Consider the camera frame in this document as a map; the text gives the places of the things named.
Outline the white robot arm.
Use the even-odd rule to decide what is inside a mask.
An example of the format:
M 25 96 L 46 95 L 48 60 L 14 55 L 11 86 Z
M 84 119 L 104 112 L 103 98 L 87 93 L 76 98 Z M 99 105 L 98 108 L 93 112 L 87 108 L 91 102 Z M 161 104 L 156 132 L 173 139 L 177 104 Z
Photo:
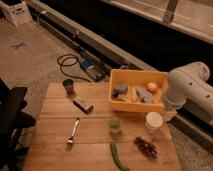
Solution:
M 167 111 L 178 110 L 187 100 L 191 100 L 211 116 L 207 123 L 213 126 L 213 86 L 206 83 L 210 69 L 203 62 L 172 69 L 167 75 L 168 86 L 161 100 Z

